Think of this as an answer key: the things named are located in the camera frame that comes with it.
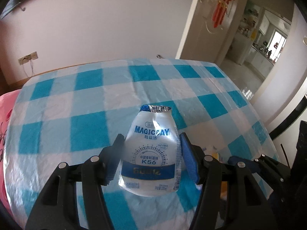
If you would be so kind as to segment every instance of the blue gripper pad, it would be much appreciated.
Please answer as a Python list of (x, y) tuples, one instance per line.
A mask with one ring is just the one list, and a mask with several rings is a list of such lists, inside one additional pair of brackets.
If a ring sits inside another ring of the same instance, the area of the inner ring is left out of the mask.
[(190, 143), (185, 133), (181, 133), (179, 137), (182, 148), (182, 157), (185, 161), (188, 175), (195, 184), (202, 184), (203, 181), (201, 179), (202, 175), (200, 169), (205, 154), (199, 146)]

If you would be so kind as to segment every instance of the blue label band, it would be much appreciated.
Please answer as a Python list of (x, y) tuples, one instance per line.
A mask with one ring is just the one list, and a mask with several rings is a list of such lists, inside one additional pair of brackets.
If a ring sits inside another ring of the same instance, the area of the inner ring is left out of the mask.
[(167, 166), (142, 166), (122, 162), (122, 176), (139, 180), (167, 180), (175, 176), (175, 164)]

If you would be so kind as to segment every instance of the ceiling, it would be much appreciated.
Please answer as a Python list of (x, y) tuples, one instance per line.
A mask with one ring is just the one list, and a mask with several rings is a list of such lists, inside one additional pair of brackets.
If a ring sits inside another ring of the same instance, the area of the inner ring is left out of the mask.
[(281, 30), (286, 35), (290, 32), (291, 25), (284, 21), (283, 19), (279, 18), (278, 16), (274, 15), (273, 13), (269, 11), (265, 11), (264, 15), (267, 17), (269, 22), (273, 24), (275, 27), (277, 27), (279, 30)]

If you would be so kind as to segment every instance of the metal screw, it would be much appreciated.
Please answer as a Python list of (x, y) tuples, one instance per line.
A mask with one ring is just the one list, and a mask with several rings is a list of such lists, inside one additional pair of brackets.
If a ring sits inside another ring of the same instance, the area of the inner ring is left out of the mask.
[(60, 164), (59, 164), (59, 168), (60, 168), (60, 169), (65, 168), (65, 167), (66, 167), (66, 163), (60, 163)]
[(94, 162), (97, 162), (99, 160), (99, 156), (92, 156), (91, 157), (91, 161), (94, 163)]
[(238, 162), (237, 165), (238, 165), (240, 168), (244, 168), (244, 167), (245, 167), (245, 163), (243, 163), (243, 162)]
[(211, 162), (211, 161), (213, 160), (213, 157), (210, 156), (210, 155), (207, 155), (207, 156), (204, 157), (204, 159), (205, 159), (205, 161), (207, 161), (207, 162)]

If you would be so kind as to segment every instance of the kitchen counter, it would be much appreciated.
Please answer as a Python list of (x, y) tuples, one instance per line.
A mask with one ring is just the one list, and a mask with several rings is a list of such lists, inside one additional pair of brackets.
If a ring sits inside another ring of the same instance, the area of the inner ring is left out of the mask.
[(252, 64), (264, 78), (269, 75), (274, 67), (274, 64), (267, 58), (267, 55), (264, 52), (260, 52), (254, 46), (251, 47), (245, 61)]

